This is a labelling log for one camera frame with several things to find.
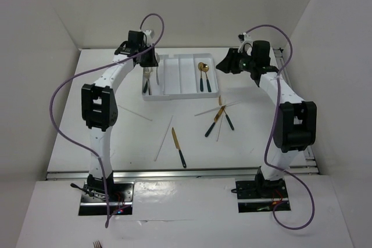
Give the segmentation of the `silver fork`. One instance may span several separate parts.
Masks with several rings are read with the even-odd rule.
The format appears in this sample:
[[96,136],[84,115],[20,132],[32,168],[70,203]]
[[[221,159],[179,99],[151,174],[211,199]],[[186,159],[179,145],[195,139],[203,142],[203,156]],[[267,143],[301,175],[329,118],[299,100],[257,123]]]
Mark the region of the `silver fork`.
[[160,81],[159,81],[160,57],[159,57],[159,55],[158,55],[157,52],[155,52],[155,58],[156,58],[156,61],[157,61],[157,66],[156,66],[156,83],[159,86],[160,85]]
[[147,91],[146,91],[146,92],[148,93],[148,95],[152,95],[150,77],[151,77],[151,74],[150,74],[150,76],[149,76],[148,89],[147,89]]

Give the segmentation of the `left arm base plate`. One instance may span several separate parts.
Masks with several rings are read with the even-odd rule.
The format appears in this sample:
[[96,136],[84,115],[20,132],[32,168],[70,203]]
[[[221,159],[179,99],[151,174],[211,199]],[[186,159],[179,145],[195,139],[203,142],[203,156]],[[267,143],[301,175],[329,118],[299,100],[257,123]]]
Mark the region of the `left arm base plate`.
[[[103,192],[90,190],[85,182],[82,187],[79,216],[106,215],[106,200]],[[116,183],[109,194],[110,214],[132,215],[133,213],[134,183]]]

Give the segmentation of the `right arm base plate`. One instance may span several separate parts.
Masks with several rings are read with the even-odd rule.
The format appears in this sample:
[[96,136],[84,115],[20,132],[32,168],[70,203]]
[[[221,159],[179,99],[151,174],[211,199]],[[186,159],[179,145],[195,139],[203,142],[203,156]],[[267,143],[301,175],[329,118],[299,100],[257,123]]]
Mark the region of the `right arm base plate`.
[[259,189],[255,181],[236,181],[235,188],[239,213],[258,213],[273,211],[290,211],[286,184],[283,180],[268,189]]

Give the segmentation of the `gold spoon green handle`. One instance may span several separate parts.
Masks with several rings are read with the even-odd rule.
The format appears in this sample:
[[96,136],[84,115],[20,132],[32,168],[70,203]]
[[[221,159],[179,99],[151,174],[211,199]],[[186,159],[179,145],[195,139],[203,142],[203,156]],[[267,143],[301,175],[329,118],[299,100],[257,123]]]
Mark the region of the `gold spoon green handle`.
[[211,89],[210,82],[209,82],[209,77],[208,77],[209,66],[206,63],[203,64],[202,71],[205,73],[205,76],[206,76],[206,83],[207,83],[208,92],[211,92],[212,89]]
[[202,73],[203,73],[203,62],[199,62],[198,63],[198,70],[200,71],[199,89],[200,89],[201,92],[203,92],[204,91],[203,77],[202,77]]

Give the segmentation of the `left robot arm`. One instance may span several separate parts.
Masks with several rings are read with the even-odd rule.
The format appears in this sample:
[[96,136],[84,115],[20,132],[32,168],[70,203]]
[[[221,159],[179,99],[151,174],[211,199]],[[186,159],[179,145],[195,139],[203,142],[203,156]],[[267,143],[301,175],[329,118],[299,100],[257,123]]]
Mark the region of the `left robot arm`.
[[82,118],[90,130],[90,148],[93,150],[87,185],[102,201],[110,200],[115,193],[110,162],[110,136],[119,116],[115,93],[136,65],[158,65],[154,49],[132,58],[150,48],[153,37],[153,30],[129,31],[128,39],[114,52],[113,65],[94,83],[84,84],[81,89]]

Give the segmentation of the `gold fork green handle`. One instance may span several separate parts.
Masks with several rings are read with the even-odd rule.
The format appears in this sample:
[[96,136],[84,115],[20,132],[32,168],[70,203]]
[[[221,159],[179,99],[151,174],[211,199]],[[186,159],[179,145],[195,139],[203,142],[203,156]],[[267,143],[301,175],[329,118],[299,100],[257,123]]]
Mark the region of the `gold fork green handle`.
[[148,89],[148,81],[149,81],[150,74],[151,74],[150,69],[148,67],[145,67],[144,71],[143,71],[143,76],[144,76],[144,79],[145,79],[145,84],[144,84],[144,87],[143,87],[143,90],[142,90],[143,93],[145,93]]
[[[219,96],[219,105],[220,106],[222,106],[223,105],[223,101],[222,101],[222,97],[221,97],[221,95]],[[227,114],[227,112],[226,112],[226,110],[224,109],[224,115],[225,115],[225,117],[226,117],[226,119],[227,119],[227,122],[228,122],[228,124],[229,124],[229,126],[230,126],[230,128],[231,128],[231,130],[232,131],[234,131],[235,130],[235,128],[234,128],[234,126],[233,126],[233,123],[232,123],[232,121],[231,121],[231,119],[230,119],[230,117],[229,117],[229,115]]]

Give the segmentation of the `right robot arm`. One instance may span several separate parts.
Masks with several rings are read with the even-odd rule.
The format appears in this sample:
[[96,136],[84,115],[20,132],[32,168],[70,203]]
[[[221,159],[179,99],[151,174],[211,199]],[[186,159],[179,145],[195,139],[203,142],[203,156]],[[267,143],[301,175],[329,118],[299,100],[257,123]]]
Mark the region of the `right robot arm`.
[[279,185],[293,159],[316,139],[317,107],[305,101],[285,82],[276,66],[271,65],[270,43],[254,41],[246,33],[239,35],[240,45],[228,50],[216,68],[226,74],[248,72],[255,84],[265,91],[276,106],[269,142],[276,153],[255,176],[253,189],[260,197],[268,196]]

